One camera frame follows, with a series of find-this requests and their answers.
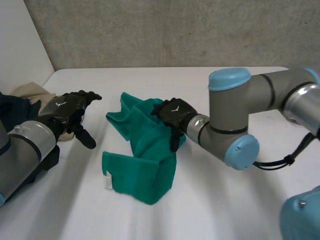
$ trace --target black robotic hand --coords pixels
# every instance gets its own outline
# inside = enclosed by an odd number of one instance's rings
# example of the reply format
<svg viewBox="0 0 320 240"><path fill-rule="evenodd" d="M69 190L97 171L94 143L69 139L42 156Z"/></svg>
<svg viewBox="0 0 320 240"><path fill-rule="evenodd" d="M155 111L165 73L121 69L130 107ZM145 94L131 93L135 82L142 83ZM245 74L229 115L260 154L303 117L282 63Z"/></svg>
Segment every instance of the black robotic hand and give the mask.
<svg viewBox="0 0 320 240"><path fill-rule="evenodd" d="M40 112L35 121L48 126L55 135L56 140L63 133L74 133L75 137L87 148L96 147L95 140L81 125L82 116L86 108L94 100L101 100L102 97L93 91L66 93L53 98Z"/></svg>
<svg viewBox="0 0 320 240"><path fill-rule="evenodd" d="M170 150L176 152L180 138L186 133L189 121L198 114L197 111L180 98L165 100L153 107L151 115L157 115L164 125L171 127Z"/></svg>

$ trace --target white wall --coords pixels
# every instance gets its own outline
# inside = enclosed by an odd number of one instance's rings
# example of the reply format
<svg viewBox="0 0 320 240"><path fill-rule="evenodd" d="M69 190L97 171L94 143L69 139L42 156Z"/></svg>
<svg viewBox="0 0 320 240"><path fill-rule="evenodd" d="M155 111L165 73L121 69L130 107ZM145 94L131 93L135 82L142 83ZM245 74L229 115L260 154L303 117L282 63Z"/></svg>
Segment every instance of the white wall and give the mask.
<svg viewBox="0 0 320 240"><path fill-rule="evenodd" d="M0 92L45 84L54 69L23 0L0 0Z"/></svg>

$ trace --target gray wall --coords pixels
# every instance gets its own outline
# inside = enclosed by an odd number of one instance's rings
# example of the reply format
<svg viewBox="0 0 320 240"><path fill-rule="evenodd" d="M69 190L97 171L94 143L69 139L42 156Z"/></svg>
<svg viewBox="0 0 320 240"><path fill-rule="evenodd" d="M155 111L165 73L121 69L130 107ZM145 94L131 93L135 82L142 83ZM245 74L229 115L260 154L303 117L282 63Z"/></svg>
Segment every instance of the gray wall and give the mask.
<svg viewBox="0 0 320 240"><path fill-rule="evenodd" d="M319 0L24 0L56 70L320 59Z"/></svg>

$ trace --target white table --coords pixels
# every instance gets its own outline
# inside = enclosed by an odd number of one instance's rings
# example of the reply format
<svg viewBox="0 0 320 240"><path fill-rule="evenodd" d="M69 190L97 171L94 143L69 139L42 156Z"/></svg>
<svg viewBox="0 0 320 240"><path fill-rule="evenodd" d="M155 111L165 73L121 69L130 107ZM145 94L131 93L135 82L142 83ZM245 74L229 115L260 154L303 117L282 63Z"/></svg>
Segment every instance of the white table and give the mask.
<svg viewBox="0 0 320 240"><path fill-rule="evenodd" d="M177 152L172 189L155 205L104 189L102 152L132 155L106 120L120 110L120 95L182 98L209 115L208 75L217 67L59 70L44 88L58 95L78 90L103 97L86 110L84 127L97 142L60 142L60 161L0 209L0 240L279 240L279 211L290 196L319 184L319 142L295 164L268 172L237 171L187 140ZM250 67L252 74L281 67ZM293 152L307 131L274 111L253 114L249 132L260 161Z"/></svg>

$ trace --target light blue joint cap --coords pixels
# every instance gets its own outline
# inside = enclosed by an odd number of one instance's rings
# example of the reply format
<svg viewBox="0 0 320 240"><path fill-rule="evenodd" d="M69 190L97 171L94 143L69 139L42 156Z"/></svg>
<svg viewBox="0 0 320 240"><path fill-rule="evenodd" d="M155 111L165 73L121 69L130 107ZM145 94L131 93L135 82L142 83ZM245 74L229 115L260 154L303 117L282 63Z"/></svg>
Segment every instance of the light blue joint cap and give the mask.
<svg viewBox="0 0 320 240"><path fill-rule="evenodd" d="M256 161L259 148L259 142L254 136L243 135L229 146L224 163L236 170L244 170Z"/></svg>
<svg viewBox="0 0 320 240"><path fill-rule="evenodd" d="M320 239L320 189L290 197L280 211L283 240Z"/></svg>
<svg viewBox="0 0 320 240"><path fill-rule="evenodd" d="M251 74L245 67L230 67L212 72L209 75L209 90L224 91L239 87L251 78Z"/></svg>
<svg viewBox="0 0 320 240"><path fill-rule="evenodd" d="M0 207L5 204L5 197L0 193Z"/></svg>
<svg viewBox="0 0 320 240"><path fill-rule="evenodd" d="M309 73L311 73L311 75L314 77L316 84L320 85L320 75L319 73L311 68L305 67L304 70L308 71Z"/></svg>

